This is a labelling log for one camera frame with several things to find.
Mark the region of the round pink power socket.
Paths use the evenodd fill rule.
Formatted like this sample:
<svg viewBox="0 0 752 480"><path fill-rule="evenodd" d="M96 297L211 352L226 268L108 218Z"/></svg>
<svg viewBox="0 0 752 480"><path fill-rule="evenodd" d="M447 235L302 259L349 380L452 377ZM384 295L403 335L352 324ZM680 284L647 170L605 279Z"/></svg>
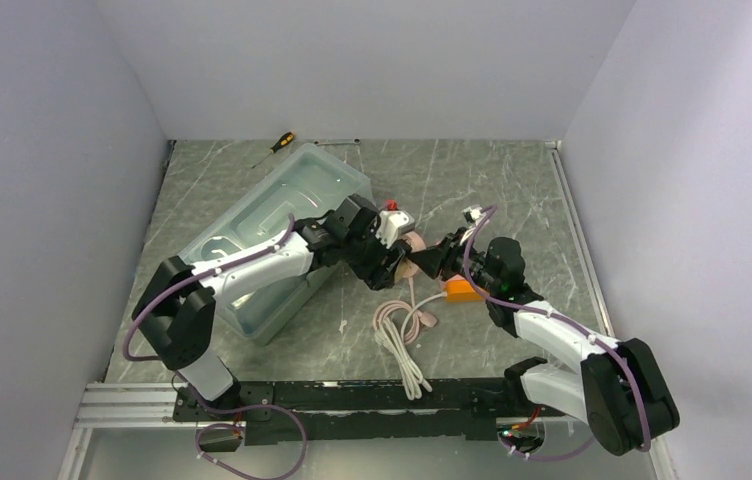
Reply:
<svg viewBox="0 0 752 480"><path fill-rule="evenodd" d="M403 240L410 246L412 252L419 252L426 248L424 239L415 231L404 234Z"/></svg>

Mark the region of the beige cube socket adapter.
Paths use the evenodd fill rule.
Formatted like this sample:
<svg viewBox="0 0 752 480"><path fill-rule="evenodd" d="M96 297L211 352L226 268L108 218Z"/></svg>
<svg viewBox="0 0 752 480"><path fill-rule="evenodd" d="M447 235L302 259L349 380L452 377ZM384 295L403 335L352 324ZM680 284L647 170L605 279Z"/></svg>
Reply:
<svg viewBox="0 0 752 480"><path fill-rule="evenodd" d="M409 259L401 260L396 267L394 280L401 282L403 279L411 279L419 272L419 268Z"/></svg>

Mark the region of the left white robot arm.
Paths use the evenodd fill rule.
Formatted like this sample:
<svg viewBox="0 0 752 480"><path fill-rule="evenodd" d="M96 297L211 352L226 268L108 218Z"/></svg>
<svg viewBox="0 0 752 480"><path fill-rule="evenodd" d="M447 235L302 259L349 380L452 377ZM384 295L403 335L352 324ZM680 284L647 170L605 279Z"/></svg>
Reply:
<svg viewBox="0 0 752 480"><path fill-rule="evenodd" d="M338 263L373 291L391 288L412 250L404 237L414 228L407 212L352 194L319 217L290 217L281 232L226 257L189 264L172 256L147 284L127 335L142 333L151 360L192 386L210 417L227 419L238 409L240 385L210 346L217 309Z"/></svg>

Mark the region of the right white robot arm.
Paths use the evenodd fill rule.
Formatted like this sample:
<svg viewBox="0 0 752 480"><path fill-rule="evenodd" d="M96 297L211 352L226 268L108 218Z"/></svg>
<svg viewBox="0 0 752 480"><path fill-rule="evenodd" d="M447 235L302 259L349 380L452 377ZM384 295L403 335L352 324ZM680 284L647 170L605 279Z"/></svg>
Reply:
<svg viewBox="0 0 752 480"><path fill-rule="evenodd" d="M547 406L586 424L609 453L646 448L676 429L680 414L651 348L601 335L558 312L525 279L518 241L496 237L475 250L465 229L409 259L431 278L459 275L480 294L492 322L549 354L509 367L503 401L526 415Z"/></svg>

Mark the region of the orange power strip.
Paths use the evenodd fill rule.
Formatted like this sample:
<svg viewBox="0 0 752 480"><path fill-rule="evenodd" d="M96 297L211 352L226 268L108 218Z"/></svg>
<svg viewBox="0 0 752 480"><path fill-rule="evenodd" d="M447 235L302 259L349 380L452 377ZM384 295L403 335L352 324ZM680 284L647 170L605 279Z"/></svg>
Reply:
<svg viewBox="0 0 752 480"><path fill-rule="evenodd" d="M471 303L484 301L484 296L480 295L471 286L469 281L461 276L454 276L446 281L443 281L442 289L445 293L445 299L449 303Z"/></svg>

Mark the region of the clear plastic storage box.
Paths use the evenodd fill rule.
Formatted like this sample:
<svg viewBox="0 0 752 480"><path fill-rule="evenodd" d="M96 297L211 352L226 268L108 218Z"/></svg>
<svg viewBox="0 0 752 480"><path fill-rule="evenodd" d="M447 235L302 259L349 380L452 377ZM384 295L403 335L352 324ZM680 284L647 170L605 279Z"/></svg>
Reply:
<svg viewBox="0 0 752 480"><path fill-rule="evenodd" d="M179 256L187 264L221 259L258 245L283 231L287 216L318 217L359 194L373 199L370 179L325 150L304 145L238 200ZM228 305L216 319L246 340L264 346L333 275L339 266L287 278Z"/></svg>

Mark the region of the small orange black screwdriver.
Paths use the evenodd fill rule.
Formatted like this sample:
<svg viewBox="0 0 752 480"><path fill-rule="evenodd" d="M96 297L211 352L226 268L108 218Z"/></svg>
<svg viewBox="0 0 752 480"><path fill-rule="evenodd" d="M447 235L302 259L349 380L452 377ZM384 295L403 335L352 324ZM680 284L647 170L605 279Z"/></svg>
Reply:
<svg viewBox="0 0 752 480"><path fill-rule="evenodd" d="M251 169L255 169L259 165L261 165L266 159L270 158L271 156L278 153L280 150L286 148L289 144L291 144L296 138L296 135L288 131L281 135L276 142L269 148L269 151L267 154L265 154L261 159L256 161L252 166Z"/></svg>

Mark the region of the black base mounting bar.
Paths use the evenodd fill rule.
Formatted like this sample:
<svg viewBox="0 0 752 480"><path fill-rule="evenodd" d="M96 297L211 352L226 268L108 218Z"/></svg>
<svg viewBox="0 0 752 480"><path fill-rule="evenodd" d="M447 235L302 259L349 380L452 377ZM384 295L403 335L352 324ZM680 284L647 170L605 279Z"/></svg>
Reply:
<svg viewBox="0 0 752 480"><path fill-rule="evenodd" d="M411 400L399 380L243 381L233 395L201 406L176 391L178 424L226 422L248 446L309 441L460 437L494 439L514 425L537 423L543 410L502 377L442 378Z"/></svg>

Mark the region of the aluminium frame rail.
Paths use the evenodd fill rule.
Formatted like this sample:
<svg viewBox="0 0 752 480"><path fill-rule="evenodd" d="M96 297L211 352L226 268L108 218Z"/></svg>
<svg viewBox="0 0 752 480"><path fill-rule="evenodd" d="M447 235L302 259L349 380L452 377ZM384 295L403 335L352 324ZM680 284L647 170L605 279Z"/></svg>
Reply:
<svg viewBox="0 0 752 480"><path fill-rule="evenodd" d="M91 383L82 395L58 479L79 479L95 430L174 427L169 383Z"/></svg>

